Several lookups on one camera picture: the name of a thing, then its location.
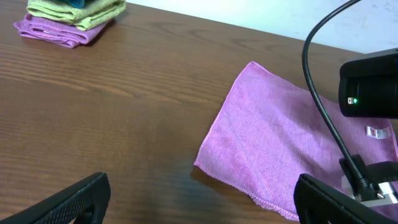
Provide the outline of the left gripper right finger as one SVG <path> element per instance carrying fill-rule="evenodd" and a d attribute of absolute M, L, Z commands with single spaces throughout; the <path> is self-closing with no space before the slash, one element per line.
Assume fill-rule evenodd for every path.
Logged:
<path fill-rule="evenodd" d="M 308 174 L 298 178 L 294 204 L 301 224 L 397 224 Z"/>

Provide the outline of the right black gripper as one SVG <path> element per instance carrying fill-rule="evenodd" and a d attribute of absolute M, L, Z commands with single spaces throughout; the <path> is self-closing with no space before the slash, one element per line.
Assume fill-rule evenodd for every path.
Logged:
<path fill-rule="evenodd" d="M 374 191 L 378 191 L 380 189 L 378 184 L 397 181 L 397 162 L 386 161 L 366 165 L 359 154 L 353 155 L 352 160 L 362 173 L 365 181 L 374 189 Z M 350 187 L 353 190 L 353 194 L 362 195 L 364 190 L 361 187 L 360 181 L 355 179 L 354 171 L 348 165 L 346 159 L 340 159 L 339 164 L 348 179 Z"/>

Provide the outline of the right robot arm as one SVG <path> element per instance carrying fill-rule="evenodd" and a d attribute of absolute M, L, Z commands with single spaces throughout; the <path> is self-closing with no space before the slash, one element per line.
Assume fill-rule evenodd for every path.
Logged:
<path fill-rule="evenodd" d="M 340 68 L 340 110 L 345 117 L 397 118 L 397 49 L 365 54 Z"/>

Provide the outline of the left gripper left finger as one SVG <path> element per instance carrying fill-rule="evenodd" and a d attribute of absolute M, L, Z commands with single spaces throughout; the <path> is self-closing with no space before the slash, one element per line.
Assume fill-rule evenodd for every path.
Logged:
<path fill-rule="evenodd" d="M 102 224 L 111 197 L 107 174 L 94 173 L 1 224 Z"/>

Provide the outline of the purple microfibre cloth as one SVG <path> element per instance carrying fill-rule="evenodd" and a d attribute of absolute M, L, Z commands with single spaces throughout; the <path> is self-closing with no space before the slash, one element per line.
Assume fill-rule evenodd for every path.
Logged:
<path fill-rule="evenodd" d="M 195 165 L 296 221 L 299 176 L 310 174 L 340 190 L 341 158 L 311 94 L 250 62 L 234 81 Z"/>

